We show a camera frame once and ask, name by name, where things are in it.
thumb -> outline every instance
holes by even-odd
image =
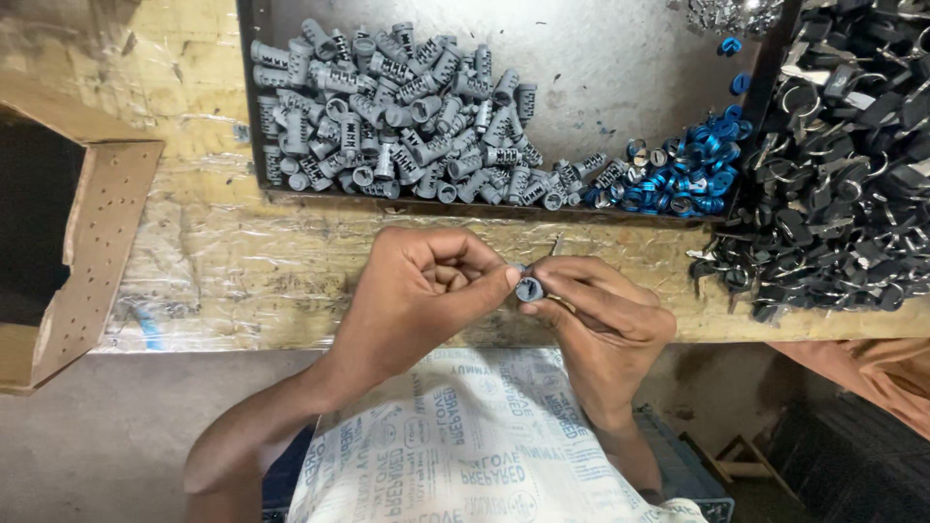
[[[433,311],[446,318],[456,332],[479,317],[497,309],[520,281],[520,271],[500,265],[467,287],[433,299]]]
[[[552,298],[522,303],[520,312],[539,318],[540,321],[555,330],[559,344],[563,348],[583,343],[589,335],[588,328],[581,323],[581,320],[572,314],[568,307]]]

orange cloth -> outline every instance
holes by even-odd
[[[930,339],[770,342],[930,439]]]

wooden workbench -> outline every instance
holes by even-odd
[[[926,299],[893,314],[793,311],[780,328],[751,320],[746,303],[729,314],[722,288],[707,285],[697,298],[687,277],[684,252],[709,239],[702,226],[506,210],[442,217],[371,200],[263,194],[248,171],[248,144],[232,133],[247,120],[234,1],[137,2],[42,0],[0,18],[3,67],[166,141],[99,351],[326,346],[386,224],[467,226],[515,262],[549,254],[561,233],[562,254],[600,256],[652,288],[677,315],[681,342],[930,335]],[[505,303],[452,343],[551,339]]]

fingernail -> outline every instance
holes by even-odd
[[[520,281],[520,271],[516,270],[514,267],[508,267],[507,283],[511,284],[511,287],[516,287],[518,281]]]

hand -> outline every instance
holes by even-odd
[[[385,227],[318,365],[344,389],[341,402],[353,401],[498,308],[519,280],[468,229]]]
[[[674,337],[675,316],[659,307],[654,292],[600,258],[549,256],[530,272],[562,301],[544,298],[521,304],[520,311],[555,330],[568,378],[591,422],[607,432],[625,426],[640,381]]]

